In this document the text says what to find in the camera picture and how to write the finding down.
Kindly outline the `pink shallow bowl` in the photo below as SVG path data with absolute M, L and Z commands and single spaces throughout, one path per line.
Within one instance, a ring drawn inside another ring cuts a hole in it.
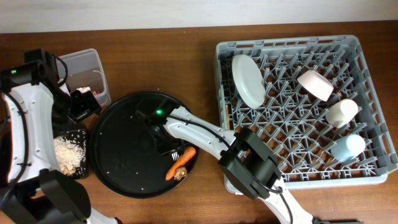
M 328 101 L 333 85 L 318 72 L 308 70 L 297 78 L 297 81 L 312 95 L 322 101 Z

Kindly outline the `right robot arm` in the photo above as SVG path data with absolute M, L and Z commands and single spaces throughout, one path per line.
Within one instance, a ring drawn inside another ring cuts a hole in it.
M 315 223 L 287 189 L 279 161 L 251 129 L 223 129 L 193 115 L 186 107 L 161 102 L 139 104 L 135 115 L 166 146 L 186 141 L 218 161 L 225 177 L 244 196 L 260 200 L 281 223 Z

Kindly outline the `wooden chopstick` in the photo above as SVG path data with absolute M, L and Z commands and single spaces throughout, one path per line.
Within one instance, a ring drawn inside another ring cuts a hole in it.
M 230 120 L 229 120 L 229 106 L 228 105 L 225 105 L 225 110 L 226 110 L 227 130 L 231 130 L 231 128 L 230 128 Z

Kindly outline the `white plastic fork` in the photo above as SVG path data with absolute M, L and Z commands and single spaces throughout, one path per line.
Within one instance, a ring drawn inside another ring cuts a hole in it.
M 171 156 L 173 161 L 177 161 L 180 157 L 180 154 L 178 151 L 172 151 Z

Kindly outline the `cream white cup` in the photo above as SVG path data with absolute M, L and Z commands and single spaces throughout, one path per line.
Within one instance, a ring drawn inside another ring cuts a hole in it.
M 341 128 L 355 117 L 358 110 L 359 108 L 355 101 L 344 99 L 330 107 L 325 118 L 333 127 Z

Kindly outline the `grey dinner plate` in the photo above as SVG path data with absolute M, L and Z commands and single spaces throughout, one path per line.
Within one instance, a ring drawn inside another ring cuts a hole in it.
M 260 69 L 247 55 L 237 55 L 232 62 L 233 80 L 241 99 L 252 109 L 262 106 L 266 89 Z

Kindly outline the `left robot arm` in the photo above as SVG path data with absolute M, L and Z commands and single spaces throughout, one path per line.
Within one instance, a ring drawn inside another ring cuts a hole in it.
M 12 143 L 1 211 L 14 223 L 120 223 L 95 210 L 84 186 L 59 166 L 54 138 L 84 131 L 81 121 L 101 111 L 91 91 L 70 91 L 58 73 L 62 62 L 36 49 L 24 54 L 24 64 L 1 72 Z

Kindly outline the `light blue plastic cup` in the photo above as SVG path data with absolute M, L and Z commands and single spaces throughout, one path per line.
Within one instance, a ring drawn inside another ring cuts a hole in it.
M 357 134 L 350 134 L 337 139 L 336 145 L 331 149 L 331 155 L 340 162 L 349 161 L 360 153 L 366 147 L 365 140 Z

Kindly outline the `white napkin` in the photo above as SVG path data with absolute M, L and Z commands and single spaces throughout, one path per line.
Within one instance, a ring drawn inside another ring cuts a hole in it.
M 91 91 L 91 88 L 86 86 L 86 87 L 77 88 L 77 90 L 80 91 L 81 93 L 86 93 L 88 91 Z

